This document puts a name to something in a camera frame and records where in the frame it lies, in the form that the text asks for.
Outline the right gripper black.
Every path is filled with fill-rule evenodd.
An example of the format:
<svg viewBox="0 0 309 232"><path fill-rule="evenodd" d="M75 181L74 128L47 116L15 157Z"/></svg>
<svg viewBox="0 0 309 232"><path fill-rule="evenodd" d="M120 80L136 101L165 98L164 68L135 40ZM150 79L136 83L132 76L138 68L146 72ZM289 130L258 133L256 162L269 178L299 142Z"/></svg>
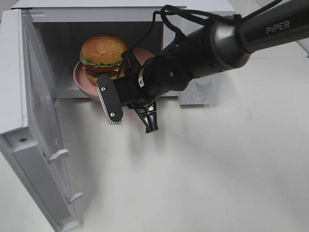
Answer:
<svg viewBox="0 0 309 232"><path fill-rule="evenodd" d="M191 80L216 73L210 30L202 27L183 39L174 39L143 65L132 50L125 51L116 79L100 75L97 80L97 92L108 122L120 124L122 106L127 106L143 122L145 133L157 131L157 98L169 91L183 91Z"/></svg>

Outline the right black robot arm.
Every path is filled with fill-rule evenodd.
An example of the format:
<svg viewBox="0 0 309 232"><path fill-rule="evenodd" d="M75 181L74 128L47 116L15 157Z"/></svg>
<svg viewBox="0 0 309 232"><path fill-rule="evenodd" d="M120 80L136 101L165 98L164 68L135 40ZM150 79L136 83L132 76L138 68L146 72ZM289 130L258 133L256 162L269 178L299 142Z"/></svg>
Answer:
<svg viewBox="0 0 309 232"><path fill-rule="evenodd" d="M110 124L122 122L122 107L133 109L146 133L156 131L156 99L183 91L193 79L243 67L252 53L309 36L309 3L275 0L242 17L182 10L165 5L155 11L175 33L157 56L140 64L131 50L122 54L123 76L101 75L97 92Z"/></svg>

